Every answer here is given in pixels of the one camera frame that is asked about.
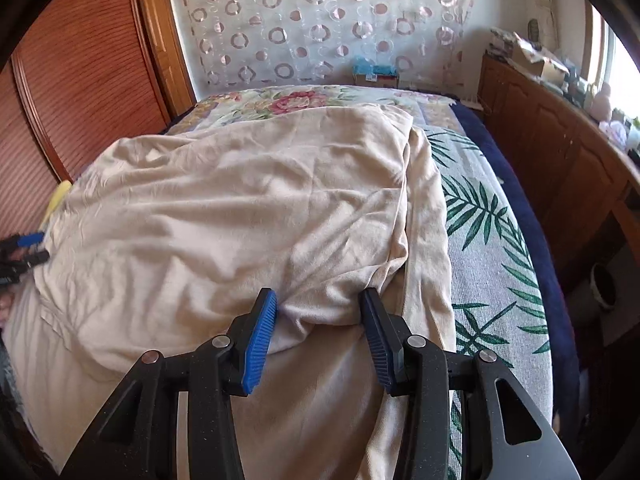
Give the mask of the person's left hand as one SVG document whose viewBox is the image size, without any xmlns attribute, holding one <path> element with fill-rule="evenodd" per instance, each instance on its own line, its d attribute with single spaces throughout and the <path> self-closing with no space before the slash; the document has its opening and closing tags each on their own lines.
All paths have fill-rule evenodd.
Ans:
<svg viewBox="0 0 640 480">
<path fill-rule="evenodd" d="M 9 290 L 2 290 L 0 294 L 0 328 L 6 326 L 11 315 L 15 295 Z"/>
</svg>

